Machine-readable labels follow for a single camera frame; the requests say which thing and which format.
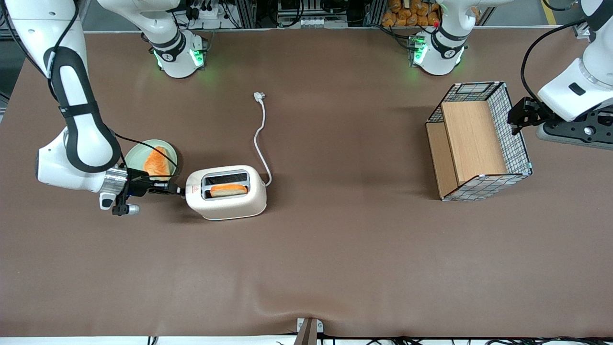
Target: bread slice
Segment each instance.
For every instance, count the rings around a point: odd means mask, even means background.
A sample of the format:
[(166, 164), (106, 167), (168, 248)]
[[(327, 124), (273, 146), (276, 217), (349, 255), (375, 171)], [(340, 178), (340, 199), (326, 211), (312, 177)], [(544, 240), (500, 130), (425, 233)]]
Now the bread slice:
[(247, 187), (244, 185), (214, 185), (211, 187), (211, 196), (219, 198), (220, 196), (232, 196), (247, 194)]
[[(156, 149), (160, 150), (164, 155), (168, 156), (166, 149), (157, 146)], [(168, 166), (168, 159), (159, 154), (158, 151), (152, 150), (149, 157), (145, 160), (143, 169), (149, 174), (149, 176), (169, 176), (170, 167)]]

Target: yellow floor line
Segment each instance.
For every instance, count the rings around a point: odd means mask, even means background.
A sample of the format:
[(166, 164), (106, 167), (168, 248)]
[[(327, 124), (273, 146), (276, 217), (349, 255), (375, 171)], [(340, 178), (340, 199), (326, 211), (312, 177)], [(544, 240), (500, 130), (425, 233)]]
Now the yellow floor line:
[(543, 7), (543, 11), (545, 11), (545, 17), (547, 18), (547, 22), (549, 25), (558, 25), (555, 22), (554, 11), (545, 6), (545, 3), (541, 1), (541, 6)]

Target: brown tablecloth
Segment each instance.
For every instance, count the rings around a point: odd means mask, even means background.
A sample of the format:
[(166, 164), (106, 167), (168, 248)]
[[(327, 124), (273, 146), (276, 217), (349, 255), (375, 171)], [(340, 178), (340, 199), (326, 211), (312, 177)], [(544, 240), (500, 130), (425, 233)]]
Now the brown tablecloth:
[[(448, 76), (410, 69), (371, 30), (220, 33), (207, 70), (175, 80), (135, 34), (87, 36), (109, 127), (164, 139), (195, 170), (274, 173), (255, 218), (208, 222), (179, 197), (47, 186), (34, 157), (64, 122), (23, 69), (0, 124), (0, 335), (255, 335), (297, 317), (337, 336), (613, 335), (613, 152), (539, 141), (535, 175), (482, 202), (438, 200), (424, 122), (455, 82), (505, 80), (543, 29), (478, 29)], [(535, 90), (580, 56), (572, 32), (537, 47)], [(122, 142), (127, 152), (132, 144)]]

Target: plate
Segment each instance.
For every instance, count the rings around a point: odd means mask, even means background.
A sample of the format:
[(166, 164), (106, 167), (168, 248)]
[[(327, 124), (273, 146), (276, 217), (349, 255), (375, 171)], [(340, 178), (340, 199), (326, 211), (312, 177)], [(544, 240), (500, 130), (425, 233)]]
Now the plate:
[[(177, 162), (177, 152), (172, 147), (172, 145), (170, 145), (166, 141), (158, 140), (158, 139), (150, 139), (150, 140), (146, 140), (143, 142), (153, 147), (161, 146), (165, 148), (166, 155), (175, 163)], [(134, 146), (132, 150), (130, 150), (128, 154), (126, 155), (126, 164), (128, 165), (128, 168), (144, 171), (145, 169), (143, 169), (143, 166), (145, 165), (145, 160), (147, 160), (147, 157), (149, 157), (152, 151), (153, 150), (151, 149), (151, 147), (141, 145), (141, 144), (136, 144), (136, 146)], [(170, 169), (170, 175), (174, 174), (175, 171), (177, 170), (177, 168), (171, 162), (168, 162), (168, 167)], [(170, 179), (169, 177), (157, 177), (152, 180), (168, 181), (169, 179)]]

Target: bread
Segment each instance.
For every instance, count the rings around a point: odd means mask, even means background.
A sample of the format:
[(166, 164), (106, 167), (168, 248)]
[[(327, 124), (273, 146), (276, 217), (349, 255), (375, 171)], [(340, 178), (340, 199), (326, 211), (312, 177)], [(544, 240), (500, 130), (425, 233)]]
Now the bread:
[(411, 17), (411, 10), (402, 9), (398, 12), (398, 19), (409, 19)]
[(428, 14), (429, 6), (420, 0), (411, 1), (411, 12), (417, 15), (425, 16)]
[(428, 25), (429, 26), (433, 26), (434, 23), (438, 22), (438, 14), (436, 14), (436, 12), (430, 12), (430, 14), (428, 14)]
[(479, 11), (479, 9), (475, 6), (470, 8), (471, 10), (473, 10), (474, 16), (475, 16), (475, 21), (477, 23), (479, 23), (479, 20), (481, 19), (481, 12)]
[(211, 187), (211, 196), (214, 198), (219, 198), (220, 196), (232, 196), (232, 195), (241, 195), (247, 194), (247, 187), (244, 185), (214, 185)]
[(420, 26), (428, 26), (428, 18), (427, 18), (427, 17), (424, 17), (423, 15), (420, 15), (420, 16), (417, 18), (417, 25), (420, 25)]
[(393, 14), (392, 12), (386, 12), (383, 15), (383, 19), (381, 20), (381, 25), (385, 27), (390, 27), (390, 26), (394, 26), (395, 22), (396, 22), (396, 14)]
[(399, 10), (402, 10), (402, 2), (400, 0), (388, 0), (387, 4), (393, 13), (398, 13)]
[[(160, 152), (164, 155), (168, 156), (168, 152), (166, 149), (157, 146)], [(168, 166), (168, 159), (166, 157), (159, 154), (158, 151), (152, 150), (149, 154), (149, 157), (145, 160), (145, 164), (143, 164), (143, 169), (149, 174), (149, 176), (169, 176), (170, 175), (170, 167)]]
[(406, 25), (407, 26), (415, 26), (415, 24), (417, 24), (417, 15), (416, 14), (412, 14), (409, 19), (406, 20)]

